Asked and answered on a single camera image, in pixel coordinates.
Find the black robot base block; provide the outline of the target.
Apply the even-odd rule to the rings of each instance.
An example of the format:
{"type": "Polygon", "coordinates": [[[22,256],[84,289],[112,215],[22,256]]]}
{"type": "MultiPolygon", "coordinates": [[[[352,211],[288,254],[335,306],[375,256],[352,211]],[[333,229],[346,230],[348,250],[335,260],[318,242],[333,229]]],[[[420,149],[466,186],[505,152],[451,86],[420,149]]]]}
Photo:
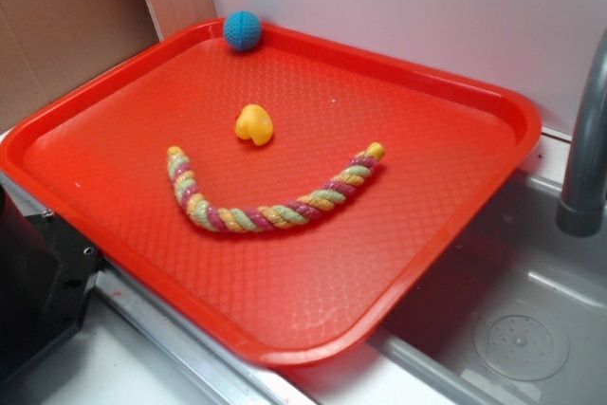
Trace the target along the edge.
{"type": "Polygon", "coordinates": [[[2,386],[80,331],[99,256],[60,215],[24,215],[1,191],[2,386]]]}

